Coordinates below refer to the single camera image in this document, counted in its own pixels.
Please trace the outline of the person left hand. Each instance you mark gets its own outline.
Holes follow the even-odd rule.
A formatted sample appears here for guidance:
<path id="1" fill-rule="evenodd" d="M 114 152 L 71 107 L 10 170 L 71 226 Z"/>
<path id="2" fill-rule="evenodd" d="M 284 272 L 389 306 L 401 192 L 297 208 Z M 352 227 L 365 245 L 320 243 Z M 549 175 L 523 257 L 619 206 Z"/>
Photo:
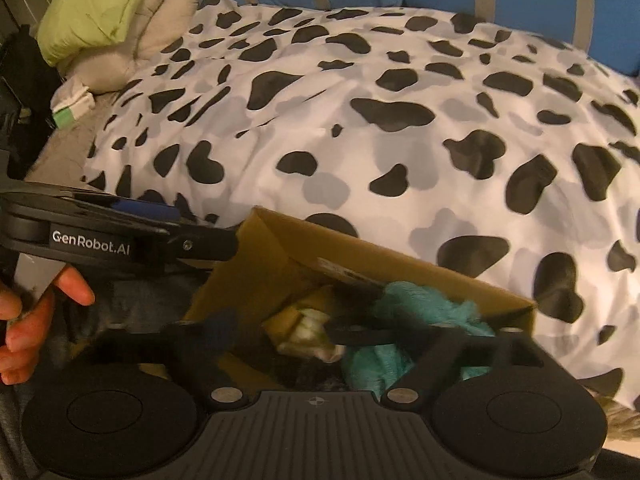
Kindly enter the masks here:
<path id="1" fill-rule="evenodd" d="M 32 377 L 51 327 L 56 290 L 82 306 L 91 306 L 96 300 L 81 274 L 72 266 L 66 266 L 35 307 L 6 329 L 0 362 L 1 380 L 5 385 L 24 384 Z"/>

